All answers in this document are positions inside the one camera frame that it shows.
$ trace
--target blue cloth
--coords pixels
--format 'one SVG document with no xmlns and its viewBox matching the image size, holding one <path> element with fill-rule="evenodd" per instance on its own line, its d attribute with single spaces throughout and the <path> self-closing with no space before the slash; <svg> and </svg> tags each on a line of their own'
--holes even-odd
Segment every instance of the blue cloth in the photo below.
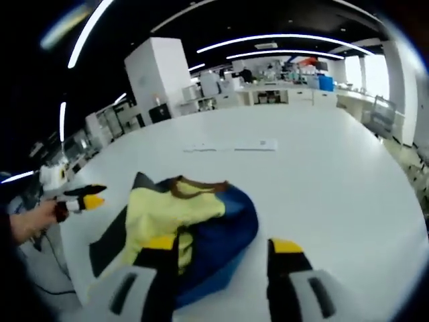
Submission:
<svg viewBox="0 0 429 322">
<path fill-rule="evenodd" d="M 192 261 L 179 277 L 176 308 L 227 287 L 259 227 L 250 198 L 234 186 L 217 193 L 225 215 L 190 227 Z"/>
</svg>

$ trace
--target blue container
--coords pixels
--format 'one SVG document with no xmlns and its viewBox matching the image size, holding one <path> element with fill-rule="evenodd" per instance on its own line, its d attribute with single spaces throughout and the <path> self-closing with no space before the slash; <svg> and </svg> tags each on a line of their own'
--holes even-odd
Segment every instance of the blue container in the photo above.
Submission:
<svg viewBox="0 0 429 322">
<path fill-rule="evenodd" d="M 333 92 L 334 91 L 334 79 L 329 76 L 319 76 L 319 88 L 322 91 Z"/>
</svg>

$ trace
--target white tabletop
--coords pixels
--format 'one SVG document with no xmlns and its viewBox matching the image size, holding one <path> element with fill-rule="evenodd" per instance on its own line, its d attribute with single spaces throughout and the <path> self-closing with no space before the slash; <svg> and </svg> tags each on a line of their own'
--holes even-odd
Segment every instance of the white tabletop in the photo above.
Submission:
<svg viewBox="0 0 429 322">
<path fill-rule="evenodd" d="M 277 152 L 183 152 L 191 143 L 268 138 L 278 140 Z M 73 184 L 108 186 L 103 207 L 61 224 L 70 277 L 84 303 L 96 282 L 88 245 L 126 204 L 137 171 L 155 182 L 179 174 L 228 180 L 258 212 L 258 236 L 228 288 L 179 310 L 178 321 L 269 321 L 269 237 L 300 244 L 365 316 L 384 321 L 429 257 L 422 211 L 405 174 L 346 112 L 275 105 L 207 111 L 131 132 L 76 175 Z"/>
</svg>

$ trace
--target black ceiling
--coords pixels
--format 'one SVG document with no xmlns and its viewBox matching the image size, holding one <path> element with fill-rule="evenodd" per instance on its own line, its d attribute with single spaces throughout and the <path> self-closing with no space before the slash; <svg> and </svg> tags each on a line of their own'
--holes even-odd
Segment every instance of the black ceiling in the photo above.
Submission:
<svg viewBox="0 0 429 322">
<path fill-rule="evenodd" d="M 373 13 L 362 1 L 349 2 Z M 302 33 L 346 42 L 385 38 L 375 20 L 331 0 L 264 0 L 263 6 L 251 5 L 248 0 L 217 0 L 152 34 L 152 28 L 189 7 L 191 1 L 114 0 L 91 32 L 76 67 L 68 70 L 68 60 L 85 21 L 49 52 L 40 49 L 39 41 L 55 21 L 79 3 L 28 1 L 15 4 L 9 12 L 19 19 L 8 26 L 13 32 L 7 36 L 5 78 L 9 95 L 2 114 L 1 145 L 9 156 L 0 160 L 0 170 L 19 172 L 31 166 L 26 159 L 29 147 L 57 130 L 63 100 L 68 102 L 66 135 L 70 135 L 83 126 L 86 115 L 130 91 L 123 60 L 150 36 L 180 38 L 189 66 L 202 62 L 216 66 L 224 63 L 226 56 L 255 51 L 254 45 L 264 42 L 196 53 L 201 47 L 243 36 Z M 291 38 L 276 42 L 281 49 L 321 52 L 338 46 Z"/>
</svg>

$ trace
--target floor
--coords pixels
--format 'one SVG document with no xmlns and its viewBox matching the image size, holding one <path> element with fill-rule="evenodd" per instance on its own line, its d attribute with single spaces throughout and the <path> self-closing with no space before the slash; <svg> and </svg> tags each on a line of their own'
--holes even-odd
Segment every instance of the floor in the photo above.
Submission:
<svg viewBox="0 0 429 322">
<path fill-rule="evenodd" d="M 349 113 L 356 117 L 359 121 L 361 118 L 361 111 L 349 111 Z M 410 184 L 413 186 L 415 177 L 421 177 L 420 172 L 420 159 L 416 153 L 416 149 L 401 146 L 396 141 L 384 140 L 383 145 L 393 158 L 402 167 L 407 175 Z M 429 205 L 427 199 L 422 197 L 421 193 L 418 194 L 420 204 L 426 215 L 429 213 Z M 34 282 L 42 286 L 50 292 L 64 292 L 72 290 L 73 285 L 67 277 L 66 264 L 64 256 L 62 255 L 62 244 L 60 237 L 60 228 L 58 225 L 52 226 L 48 230 L 48 237 L 52 242 L 54 249 L 52 249 L 46 238 L 42 242 L 42 251 L 39 252 L 30 243 L 21 246 L 24 261 L 27 264 L 30 276 Z M 55 251 L 57 259 L 54 257 L 53 250 Z M 80 302 L 75 294 L 57 294 L 52 295 L 40 289 L 40 296 L 57 312 L 62 313 L 65 311 L 74 311 L 81 307 Z"/>
</svg>

